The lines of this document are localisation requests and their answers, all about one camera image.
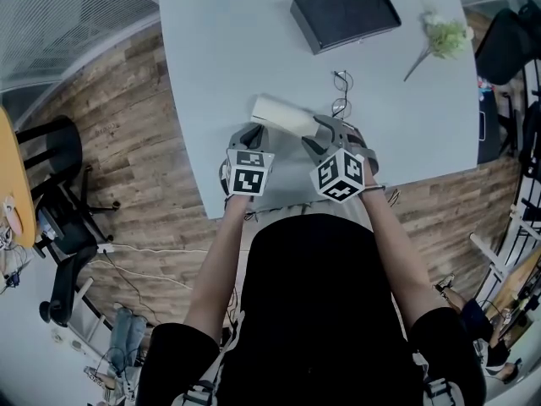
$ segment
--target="backpack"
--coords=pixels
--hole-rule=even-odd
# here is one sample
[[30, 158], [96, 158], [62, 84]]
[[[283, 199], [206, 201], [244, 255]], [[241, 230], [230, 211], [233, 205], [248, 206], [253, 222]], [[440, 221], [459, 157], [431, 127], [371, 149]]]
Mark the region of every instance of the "backpack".
[[[237, 327], [220, 354], [199, 381], [190, 387], [188, 392], [175, 398], [172, 406], [218, 405], [216, 393], [220, 386], [223, 359], [227, 352], [234, 350], [237, 346], [244, 317], [244, 311], [241, 311], [237, 318]], [[448, 382], [445, 379], [431, 381], [428, 376], [429, 363], [419, 352], [413, 354], [413, 362], [422, 366], [424, 371], [423, 406], [465, 406], [464, 398], [456, 383]]]

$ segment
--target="white cable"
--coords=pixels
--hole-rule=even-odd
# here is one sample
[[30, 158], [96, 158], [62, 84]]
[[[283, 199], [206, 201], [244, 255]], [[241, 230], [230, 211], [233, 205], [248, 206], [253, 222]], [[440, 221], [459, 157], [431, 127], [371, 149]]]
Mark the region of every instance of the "white cable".
[[[152, 250], [150, 248], [135, 248], [127, 244], [111, 244], [113, 247], [130, 248], [134, 251], [149, 251], [151, 253], [208, 253], [208, 250]], [[248, 250], [240, 250], [241, 253], [248, 253]]]
[[124, 272], [127, 272], [128, 274], [132, 274], [132, 275], [135, 275], [137, 277], [145, 277], [145, 278], [154, 278], [155, 280], [167, 280], [167, 281], [170, 281], [171, 283], [175, 283], [175, 284], [178, 284], [179, 286], [182, 286], [184, 288], [186, 288], [187, 290], [193, 290], [190, 286], [187, 286], [186, 284], [184, 283], [181, 283], [177, 280], [173, 280], [172, 278], [169, 278], [169, 277], [158, 277], [158, 276], [154, 276], [154, 275], [147, 275], [147, 274], [139, 274], [138, 272], [131, 272], [129, 271], [128, 269], [124, 269], [123, 267], [120, 267], [119, 265], [113, 265], [110, 261], [103, 261], [101, 259], [96, 259], [94, 261], [91, 261], [89, 263], [89, 265], [91, 265], [92, 263], [95, 263], [97, 261], [100, 261], [101, 263], [105, 263], [106, 265], [109, 265], [109, 266], [112, 266], [113, 268], [117, 268], [119, 269], [120, 271], [124, 271]]

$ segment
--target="gray pants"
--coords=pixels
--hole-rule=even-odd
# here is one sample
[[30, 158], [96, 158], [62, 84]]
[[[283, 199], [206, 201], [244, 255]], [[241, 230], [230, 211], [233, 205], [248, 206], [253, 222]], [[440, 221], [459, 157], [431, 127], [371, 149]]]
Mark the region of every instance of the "gray pants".
[[119, 308], [112, 327], [109, 351], [114, 373], [122, 372], [126, 367], [133, 367], [137, 351], [145, 336], [146, 319], [142, 315], [133, 315], [132, 310]]

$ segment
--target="power outlet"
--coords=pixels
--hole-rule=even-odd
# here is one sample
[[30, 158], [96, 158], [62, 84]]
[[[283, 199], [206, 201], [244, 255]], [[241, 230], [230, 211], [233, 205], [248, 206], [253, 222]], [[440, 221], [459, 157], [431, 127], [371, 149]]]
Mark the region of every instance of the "power outlet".
[[112, 244], [98, 244], [98, 253], [103, 254], [103, 250], [105, 250], [108, 254], [115, 252], [115, 247], [112, 246]]

